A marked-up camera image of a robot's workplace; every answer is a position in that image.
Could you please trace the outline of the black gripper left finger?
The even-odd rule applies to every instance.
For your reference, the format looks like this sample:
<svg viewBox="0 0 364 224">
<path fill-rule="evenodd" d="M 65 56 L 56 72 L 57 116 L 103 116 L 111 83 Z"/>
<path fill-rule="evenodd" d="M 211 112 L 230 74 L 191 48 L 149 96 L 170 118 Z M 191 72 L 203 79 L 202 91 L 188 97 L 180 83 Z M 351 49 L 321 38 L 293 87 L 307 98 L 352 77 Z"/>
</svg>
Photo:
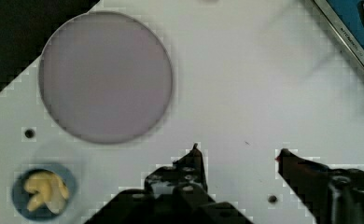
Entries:
<svg viewBox="0 0 364 224">
<path fill-rule="evenodd" d="M 170 166 L 126 189 L 84 224 L 253 224 L 232 204 L 216 202 L 206 183 L 203 154 L 194 145 Z"/>
</svg>

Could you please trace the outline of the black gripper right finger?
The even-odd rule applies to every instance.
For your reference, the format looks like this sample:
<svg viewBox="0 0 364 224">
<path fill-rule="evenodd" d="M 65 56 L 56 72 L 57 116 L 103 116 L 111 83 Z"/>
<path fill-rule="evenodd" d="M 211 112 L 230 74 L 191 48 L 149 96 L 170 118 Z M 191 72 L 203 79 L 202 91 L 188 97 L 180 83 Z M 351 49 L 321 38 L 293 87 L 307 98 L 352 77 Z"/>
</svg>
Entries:
<svg viewBox="0 0 364 224">
<path fill-rule="evenodd" d="M 286 148 L 276 161 L 278 174 L 307 207 L 316 224 L 364 224 L 364 171 L 332 169 Z"/>
</svg>

